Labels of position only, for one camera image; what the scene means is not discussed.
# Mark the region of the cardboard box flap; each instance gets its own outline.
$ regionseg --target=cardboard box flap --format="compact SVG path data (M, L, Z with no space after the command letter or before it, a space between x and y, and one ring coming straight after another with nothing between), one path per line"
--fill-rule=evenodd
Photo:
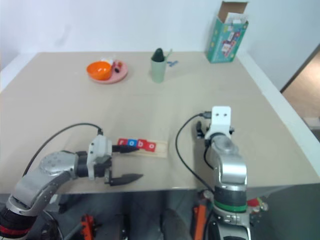
M223 1L221 3L221 7L219 10L218 18L221 22L225 22L228 13L237 13L237 14L243 14L248 2L226 2Z

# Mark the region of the green cup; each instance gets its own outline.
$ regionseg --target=green cup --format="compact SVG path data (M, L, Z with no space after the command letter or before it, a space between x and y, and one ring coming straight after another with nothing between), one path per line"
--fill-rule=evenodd
M167 58L164 58L164 61L152 61L151 60L151 78L155 83L162 83L165 79L167 66Z

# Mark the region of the white wall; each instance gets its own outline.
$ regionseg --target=white wall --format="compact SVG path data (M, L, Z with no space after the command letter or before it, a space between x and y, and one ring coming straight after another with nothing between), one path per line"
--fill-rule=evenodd
M203 51L220 0L1 0L1 61L36 51ZM278 89L320 42L319 0L251 0L248 50Z

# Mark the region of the box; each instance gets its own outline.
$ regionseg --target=box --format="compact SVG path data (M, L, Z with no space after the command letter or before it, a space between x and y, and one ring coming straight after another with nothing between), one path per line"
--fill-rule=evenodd
M243 14L246 6L247 2L222 2L206 55L210 63L235 59L249 24L247 15Z

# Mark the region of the green ring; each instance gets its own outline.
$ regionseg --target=green ring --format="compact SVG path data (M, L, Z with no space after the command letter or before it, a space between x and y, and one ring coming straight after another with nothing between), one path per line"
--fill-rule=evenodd
M223 210L229 211L229 212L234 212L234 213L239 213L239 212L245 212L247 210L247 204L242 205L242 206L230 206L230 205L225 205L221 202L218 202L214 200L214 204Z

